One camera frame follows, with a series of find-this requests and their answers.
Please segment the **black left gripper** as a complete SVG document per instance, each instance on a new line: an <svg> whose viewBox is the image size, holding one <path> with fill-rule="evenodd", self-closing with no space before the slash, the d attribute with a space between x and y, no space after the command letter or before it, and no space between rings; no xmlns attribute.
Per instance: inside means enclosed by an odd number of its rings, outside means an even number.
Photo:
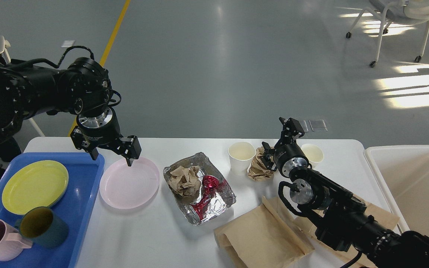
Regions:
<svg viewBox="0 0 429 268"><path fill-rule="evenodd" d="M134 160L141 156L142 148L136 135L123 137L120 133L116 112L106 108L97 117L78 115L76 126L70 133L70 138L77 150L83 150L92 160L97 160L98 148L122 150L127 166L131 167Z"/></svg>

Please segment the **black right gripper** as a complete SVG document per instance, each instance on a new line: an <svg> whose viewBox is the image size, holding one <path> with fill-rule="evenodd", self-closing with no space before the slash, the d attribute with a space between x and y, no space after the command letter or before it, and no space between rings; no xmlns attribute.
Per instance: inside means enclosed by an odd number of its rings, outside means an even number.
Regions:
<svg viewBox="0 0 429 268"><path fill-rule="evenodd" d="M305 135L305 131L296 119L285 119L279 117L283 129L281 131L279 144L272 148L267 142L262 142L264 153L261 155L261 161L267 170L279 170L281 175L289 178L292 170L307 168L309 160L301 150L296 140Z"/></svg>

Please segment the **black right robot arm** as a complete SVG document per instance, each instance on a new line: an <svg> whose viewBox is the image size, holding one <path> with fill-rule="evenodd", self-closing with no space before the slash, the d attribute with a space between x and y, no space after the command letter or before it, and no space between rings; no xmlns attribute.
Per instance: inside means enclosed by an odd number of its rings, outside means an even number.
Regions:
<svg viewBox="0 0 429 268"><path fill-rule="evenodd" d="M279 120L283 127L280 138L274 147L262 142L261 161L268 170L278 170L288 178L279 183L279 198L294 215L314 224L320 242L335 251L356 248L356 256L345 268L362 255L378 268L429 268L428 236L412 230L397 234L366 215L365 202L312 168L296 142L304 136L300 122Z"/></svg>

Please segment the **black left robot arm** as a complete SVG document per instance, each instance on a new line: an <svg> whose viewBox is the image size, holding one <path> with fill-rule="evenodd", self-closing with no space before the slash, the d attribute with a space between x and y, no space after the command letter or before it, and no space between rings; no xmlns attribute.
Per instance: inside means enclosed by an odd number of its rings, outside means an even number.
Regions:
<svg viewBox="0 0 429 268"><path fill-rule="evenodd" d="M0 58L0 158L10 161L20 154L12 138L24 120L65 112L76 116L69 135L76 149L93 160L98 148L110 150L131 166L142 149L137 136L121 134L114 96L121 97L108 70L93 57L77 58L66 70L47 59L4 64Z"/></svg>

